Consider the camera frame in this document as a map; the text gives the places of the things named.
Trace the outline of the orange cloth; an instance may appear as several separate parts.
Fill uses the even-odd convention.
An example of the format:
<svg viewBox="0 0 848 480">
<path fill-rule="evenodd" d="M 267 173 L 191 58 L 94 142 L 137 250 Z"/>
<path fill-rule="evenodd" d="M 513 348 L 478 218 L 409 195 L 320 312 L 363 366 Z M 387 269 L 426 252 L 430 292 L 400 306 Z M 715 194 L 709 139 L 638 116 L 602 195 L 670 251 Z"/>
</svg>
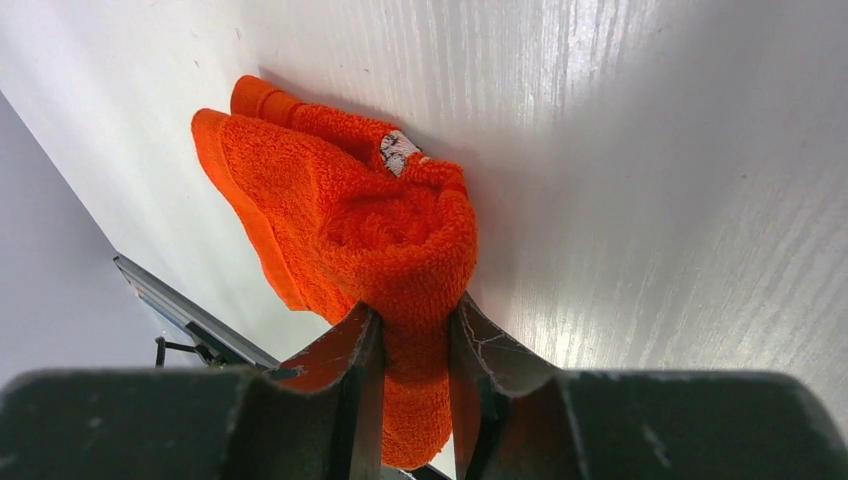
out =
<svg viewBox="0 0 848 480">
<path fill-rule="evenodd" d="M 452 432 L 449 315 L 478 253 L 462 168 L 394 124 L 237 80 L 228 112 L 191 121 L 199 163 L 293 311 L 338 324 L 363 302 L 383 320 L 382 460 L 413 470 Z"/>
</svg>

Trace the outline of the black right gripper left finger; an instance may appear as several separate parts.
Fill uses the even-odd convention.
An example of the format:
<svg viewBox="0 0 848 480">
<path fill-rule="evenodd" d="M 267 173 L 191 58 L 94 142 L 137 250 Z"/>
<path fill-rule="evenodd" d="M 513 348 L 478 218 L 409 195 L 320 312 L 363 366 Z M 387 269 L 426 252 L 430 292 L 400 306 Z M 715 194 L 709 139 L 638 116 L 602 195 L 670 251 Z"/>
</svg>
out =
<svg viewBox="0 0 848 480">
<path fill-rule="evenodd" d="M 381 318 L 277 368 L 38 370 L 1 392 L 5 479 L 376 479 Z"/>
</svg>

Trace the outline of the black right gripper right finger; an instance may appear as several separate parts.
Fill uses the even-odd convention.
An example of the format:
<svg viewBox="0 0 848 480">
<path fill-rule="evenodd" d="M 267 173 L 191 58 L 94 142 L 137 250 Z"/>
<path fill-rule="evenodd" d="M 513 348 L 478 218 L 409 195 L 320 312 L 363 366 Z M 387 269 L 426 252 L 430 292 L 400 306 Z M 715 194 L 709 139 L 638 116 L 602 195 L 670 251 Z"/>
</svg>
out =
<svg viewBox="0 0 848 480">
<path fill-rule="evenodd" d="M 843 479 L 847 447 L 795 378 L 564 370 L 464 296 L 450 317 L 461 479 Z"/>
</svg>

